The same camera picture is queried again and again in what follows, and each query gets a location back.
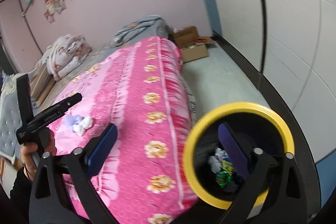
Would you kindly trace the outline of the black sleeved left forearm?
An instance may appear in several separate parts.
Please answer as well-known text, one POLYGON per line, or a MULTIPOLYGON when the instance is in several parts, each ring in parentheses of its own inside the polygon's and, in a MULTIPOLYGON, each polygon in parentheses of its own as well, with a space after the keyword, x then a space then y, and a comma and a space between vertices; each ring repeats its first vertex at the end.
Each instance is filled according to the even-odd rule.
POLYGON ((33 182, 30 180, 30 174, 27 172, 27 167, 24 166, 17 172, 13 187, 10 191, 10 200, 27 222, 29 222, 32 186, 33 182))

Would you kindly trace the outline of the person's left hand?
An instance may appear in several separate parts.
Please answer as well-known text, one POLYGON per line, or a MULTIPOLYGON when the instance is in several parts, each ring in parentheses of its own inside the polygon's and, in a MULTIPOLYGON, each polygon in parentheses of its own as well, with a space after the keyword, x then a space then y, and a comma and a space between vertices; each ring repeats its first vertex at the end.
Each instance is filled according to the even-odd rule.
MULTIPOLYGON (((55 134, 52 130, 49 130, 49 145, 45 148, 45 152, 49 152, 52 156, 56 156, 57 148, 55 146, 55 134)), ((25 165, 24 174, 33 182, 35 174, 37 172, 37 166, 33 161, 32 154, 37 151, 38 145, 36 143, 25 143, 21 147, 21 160, 25 165)))

